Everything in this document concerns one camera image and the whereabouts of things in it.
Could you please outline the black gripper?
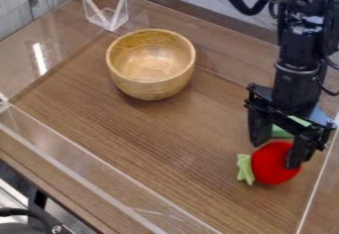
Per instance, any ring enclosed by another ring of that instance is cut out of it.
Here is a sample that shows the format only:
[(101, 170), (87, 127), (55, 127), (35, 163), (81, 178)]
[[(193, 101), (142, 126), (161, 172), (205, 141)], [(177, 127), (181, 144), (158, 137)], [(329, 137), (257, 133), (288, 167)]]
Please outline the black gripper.
[[(321, 94), (328, 67), (322, 63), (312, 66), (276, 64), (274, 86), (252, 83), (246, 100), (249, 109), (250, 139), (256, 147), (272, 138), (277, 125), (296, 136), (288, 154), (286, 167), (297, 170), (309, 162), (317, 151), (325, 150), (325, 144), (338, 125), (320, 107)], [(308, 127), (290, 119), (296, 116), (310, 122)]]

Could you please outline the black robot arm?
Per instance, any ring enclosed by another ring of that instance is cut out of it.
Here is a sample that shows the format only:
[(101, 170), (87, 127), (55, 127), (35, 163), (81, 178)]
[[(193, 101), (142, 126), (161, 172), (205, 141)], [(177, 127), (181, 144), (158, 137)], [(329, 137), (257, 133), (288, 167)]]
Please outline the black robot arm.
[(286, 167), (294, 170), (325, 148), (337, 129), (320, 99), (324, 93), (339, 96), (325, 83), (328, 70), (339, 70), (332, 60), (339, 52), (339, 0), (258, 0), (252, 12), (266, 3), (278, 5), (280, 55), (274, 85), (249, 86), (252, 140), (258, 146), (270, 139), (274, 126), (286, 129), (294, 135)]

